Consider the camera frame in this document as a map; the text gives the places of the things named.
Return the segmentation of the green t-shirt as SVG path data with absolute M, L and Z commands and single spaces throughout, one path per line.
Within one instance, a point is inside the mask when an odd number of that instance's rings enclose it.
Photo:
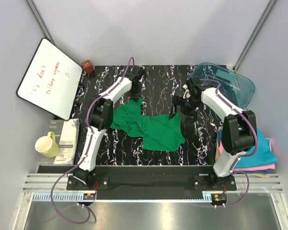
M 143 139 L 143 149 L 152 151 L 177 151 L 185 143 L 181 132 L 181 116 L 142 115 L 143 99 L 130 100 L 119 106 L 113 114 L 112 129 L 122 130 L 132 138 Z

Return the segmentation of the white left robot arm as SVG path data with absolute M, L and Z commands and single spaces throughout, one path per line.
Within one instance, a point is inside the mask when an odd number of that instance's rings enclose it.
M 107 90 L 93 97 L 86 115 L 86 139 L 83 152 L 73 171 L 77 184 L 84 190 L 94 185 L 93 171 L 101 140 L 113 122 L 114 105 L 119 98 L 128 93 L 136 96 L 141 91 L 144 80 L 144 67 L 135 66 L 130 72 L 118 77 Z

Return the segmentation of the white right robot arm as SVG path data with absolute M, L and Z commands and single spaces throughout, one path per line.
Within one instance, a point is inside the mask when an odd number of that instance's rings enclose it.
M 221 189 L 229 181 L 238 161 L 249 157 L 249 150 L 256 152 L 258 149 L 255 113 L 235 106 L 222 95 L 220 86 L 216 80 L 189 78 L 183 86 L 184 95 L 172 97 L 168 117 L 173 119 L 177 115 L 181 116 L 180 129 L 185 138 L 190 138 L 194 133 L 197 120 L 195 109 L 200 104 L 209 106 L 223 120 L 223 151 L 204 181 L 214 190 Z

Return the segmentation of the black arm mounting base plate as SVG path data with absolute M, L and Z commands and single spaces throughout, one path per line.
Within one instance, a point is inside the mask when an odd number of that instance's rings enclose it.
M 97 189 L 99 201 L 196 200 L 202 192 L 236 191 L 233 176 L 218 179 L 211 166 L 97 166 L 86 183 L 69 176 L 67 190 Z

